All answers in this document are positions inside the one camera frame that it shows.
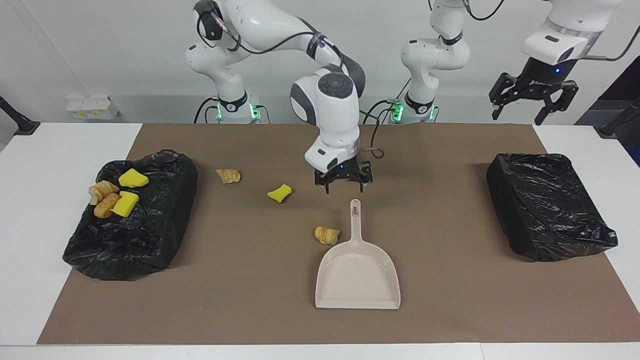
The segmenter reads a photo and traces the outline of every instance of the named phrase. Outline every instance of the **white table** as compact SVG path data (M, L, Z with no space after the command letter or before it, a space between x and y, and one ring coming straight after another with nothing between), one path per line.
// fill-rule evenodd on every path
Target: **white table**
M0 359L640 358L640 343L36 346L70 271L61 254L88 196L66 189L86 188L103 164L124 159L140 127L45 123L0 152ZM536 132L548 152L573 161L618 233L620 245L607 256L639 307L640 168L616 140L602 140L590 127L541 126Z

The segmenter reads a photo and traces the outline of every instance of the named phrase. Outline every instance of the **black plastic bag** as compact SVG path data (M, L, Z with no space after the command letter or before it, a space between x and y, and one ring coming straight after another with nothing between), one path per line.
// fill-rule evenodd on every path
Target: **black plastic bag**
M198 180L191 159L162 150L132 161L112 161L96 182L119 186L118 178L130 168L146 175L149 184L120 187L140 197L129 217L99 219L93 215L95 206L87 206L65 249L64 261L87 276L131 280L158 272L169 266L182 243Z
M564 155L498 154L486 178L502 230L517 254L559 261L617 246Z

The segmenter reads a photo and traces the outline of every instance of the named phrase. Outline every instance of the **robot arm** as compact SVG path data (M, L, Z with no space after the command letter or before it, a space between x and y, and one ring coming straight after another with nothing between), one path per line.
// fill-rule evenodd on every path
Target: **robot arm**
M300 50L322 66L311 76L297 80L290 92L295 114L320 129L305 159L316 170L316 184L323 185L327 192L336 179L356 181L362 191L372 177L370 165L356 160L358 98L365 86L359 64L309 23L283 12L270 0L225 0L220 4L201 0L194 11L205 46L192 46L188 61L195 71L216 82L227 112L231 111L229 103L234 105L232 109L238 109L250 98L241 78L228 65L251 54Z
M462 37L466 14L462 0L436 0L429 23L440 36L404 44L400 59L412 76L409 90L402 98L404 123L419 122L427 117L439 86L432 70L457 70L467 64L470 50Z
M573 80L566 78L577 61L591 50L623 1L550 0L553 9L546 21L521 48L529 55L522 73L518 77L502 73L489 93L493 119L498 119L505 105L519 99L545 102L535 118L537 125L549 113L565 111L579 89ZM551 95L560 90L560 97L553 101Z

